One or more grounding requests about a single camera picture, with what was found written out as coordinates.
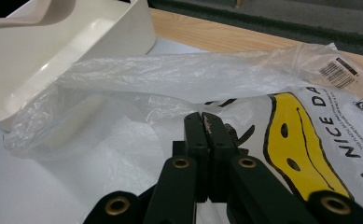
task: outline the basket handle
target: basket handle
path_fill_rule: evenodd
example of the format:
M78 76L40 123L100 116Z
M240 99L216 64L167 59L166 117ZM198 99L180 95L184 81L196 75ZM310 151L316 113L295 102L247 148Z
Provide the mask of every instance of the basket handle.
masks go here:
M67 18L74 10L76 0L32 0L35 10L22 17L0 18L0 28L51 25Z

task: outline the wooden table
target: wooden table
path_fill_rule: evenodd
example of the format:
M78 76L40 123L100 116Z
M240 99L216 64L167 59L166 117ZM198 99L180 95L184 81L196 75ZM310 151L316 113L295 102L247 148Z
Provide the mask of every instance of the wooden table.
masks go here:
M151 9L151 16L158 37L211 52L272 50L302 44L275 35L265 35L157 9ZM362 55L348 52L344 54L363 66Z

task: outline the barcode label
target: barcode label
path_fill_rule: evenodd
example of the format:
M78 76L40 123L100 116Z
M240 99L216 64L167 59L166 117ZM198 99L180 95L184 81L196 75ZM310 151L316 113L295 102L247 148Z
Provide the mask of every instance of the barcode label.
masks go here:
M344 66L336 62L330 62L318 71L338 89L343 89L356 81L348 69L345 69Z

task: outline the white plastic bag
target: white plastic bag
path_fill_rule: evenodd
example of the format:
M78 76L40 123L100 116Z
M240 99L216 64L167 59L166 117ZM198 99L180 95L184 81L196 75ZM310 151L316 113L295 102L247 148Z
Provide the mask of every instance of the white plastic bag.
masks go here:
M86 164L109 169L95 195L139 194L157 181L172 142L183 140L183 118L196 111L219 115L239 137L254 125L240 147L298 197L329 186L363 206L363 68L333 45L77 63L23 107L4 143L39 161L107 154ZM283 140L315 148L314 161L294 148L280 157L272 143ZM313 187L299 184L306 176ZM200 205L198 223L221 223L213 208Z

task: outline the dark metal frame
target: dark metal frame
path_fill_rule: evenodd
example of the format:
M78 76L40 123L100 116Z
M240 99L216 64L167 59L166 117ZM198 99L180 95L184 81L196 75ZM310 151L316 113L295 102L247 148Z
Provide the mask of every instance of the dark metal frame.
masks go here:
M331 191L308 202L293 196L260 160L241 155L222 120L185 117L185 140L173 143L157 185L140 196L117 191L102 198L85 224L195 223L196 203L226 203L231 224L363 224L363 208Z

